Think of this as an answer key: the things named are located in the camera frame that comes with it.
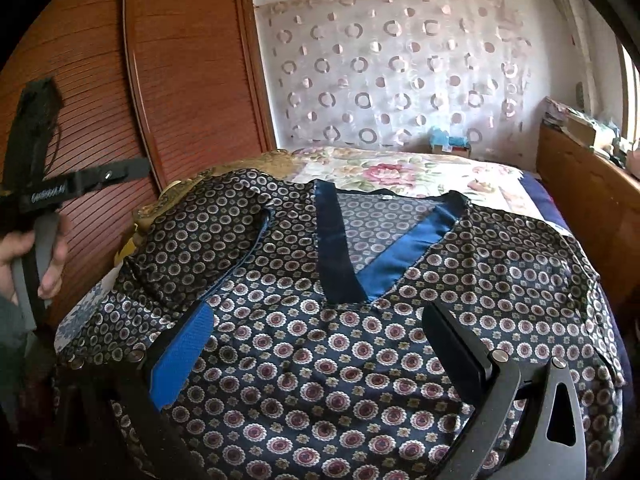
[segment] black strap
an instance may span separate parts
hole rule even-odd
[[[40,276],[38,274],[38,264],[36,262],[35,244],[31,250],[22,257],[22,272],[24,273],[24,285],[27,288],[27,295],[33,312],[33,319],[37,326],[43,325],[46,318],[47,308],[38,296],[40,286]]]

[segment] sheer curtain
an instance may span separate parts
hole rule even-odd
[[[437,126],[484,158],[518,151],[532,47],[505,0],[289,0],[257,19],[283,147],[425,151]]]

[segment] v-neck collar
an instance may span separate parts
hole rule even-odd
[[[382,194],[399,196],[390,191],[381,191]],[[376,194],[353,191],[349,193]],[[322,291],[329,304],[370,303],[382,296],[408,267],[433,244],[444,238],[468,205],[468,199],[453,190],[437,197],[416,199],[437,204],[430,215],[398,238],[367,267],[356,273],[349,256],[342,211],[334,184],[317,180],[315,196],[318,271]]]

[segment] bed sheet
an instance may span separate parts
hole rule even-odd
[[[276,155],[283,158],[281,151]],[[281,173],[277,177],[284,180],[305,183],[317,178],[345,190],[389,189],[400,195],[422,198],[453,189],[478,205],[542,219],[562,234],[570,235],[566,222],[542,184],[532,174],[511,166],[450,155],[332,147],[304,148],[293,156],[287,153],[286,164],[283,166],[278,162],[276,166]],[[269,167],[265,171],[271,173],[272,169]],[[90,319],[113,286],[119,269],[120,266],[112,269],[62,320],[56,332],[56,352],[60,352]],[[631,368],[615,323],[614,334],[628,384],[623,390],[624,413],[631,414],[634,412]]]

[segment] wooden cabinet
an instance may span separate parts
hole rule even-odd
[[[124,0],[136,113],[160,187],[268,147],[245,15],[243,0]]]
[[[640,182],[565,134],[542,126],[538,173],[581,243],[611,307],[632,314],[640,284]]]
[[[133,209],[171,180],[273,148],[250,2],[52,0],[8,59],[0,170],[22,88],[53,76],[65,107],[52,174],[148,153],[156,177],[63,208],[73,230],[51,324],[113,267]]]

